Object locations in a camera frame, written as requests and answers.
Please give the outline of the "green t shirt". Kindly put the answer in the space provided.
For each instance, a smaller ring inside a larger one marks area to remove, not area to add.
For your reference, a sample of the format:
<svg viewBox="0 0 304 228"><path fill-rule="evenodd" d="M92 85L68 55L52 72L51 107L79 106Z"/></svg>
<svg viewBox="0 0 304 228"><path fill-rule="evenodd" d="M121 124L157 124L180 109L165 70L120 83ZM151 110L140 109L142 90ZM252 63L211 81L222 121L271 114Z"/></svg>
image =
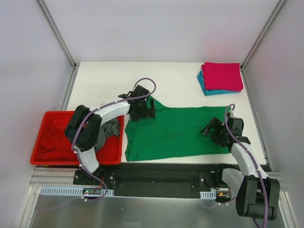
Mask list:
<svg viewBox="0 0 304 228"><path fill-rule="evenodd" d="M155 101L156 118L129 121L125 132L129 162L174 157L227 154L228 149L212 142L201 130L215 117L223 121L224 106L165 107Z"/></svg>

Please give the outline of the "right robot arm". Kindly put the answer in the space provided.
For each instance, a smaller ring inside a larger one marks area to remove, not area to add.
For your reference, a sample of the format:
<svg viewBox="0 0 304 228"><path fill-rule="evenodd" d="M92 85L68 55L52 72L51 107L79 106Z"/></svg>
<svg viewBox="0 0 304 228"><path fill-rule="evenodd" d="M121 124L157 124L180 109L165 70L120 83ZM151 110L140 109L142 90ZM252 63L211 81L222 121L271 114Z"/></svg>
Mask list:
<svg viewBox="0 0 304 228"><path fill-rule="evenodd" d="M275 220L280 183L277 179L270 178L256 161L250 140L242 134L243 129L243 119L228 116L224 122L212 118L201 130L203 135L211 136L212 142L228 148L238 164L238 168L219 165L214 183L222 188L228 185L236 199L239 216Z"/></svg>

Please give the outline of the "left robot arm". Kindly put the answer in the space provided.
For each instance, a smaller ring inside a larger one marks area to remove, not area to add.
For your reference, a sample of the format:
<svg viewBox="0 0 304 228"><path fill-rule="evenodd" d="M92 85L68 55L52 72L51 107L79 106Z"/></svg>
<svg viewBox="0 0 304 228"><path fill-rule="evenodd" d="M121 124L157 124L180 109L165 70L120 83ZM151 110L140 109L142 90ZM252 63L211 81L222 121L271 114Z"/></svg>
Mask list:
<svg viewBox="0 0 304 228"><path fill-rule="evenodd" d="M141 85L127 94L119 95L114 101L96 108L79 105L74 111L67 127L65 136L71 142L71 149L77 155L79 166L85 170L84 179L91 185L100 181L99 162L95 154L95 143L100 127L106 122L123 115L129 115L132 121L143 118L156 118L154 100L147 105L149 92Z"/></svg>

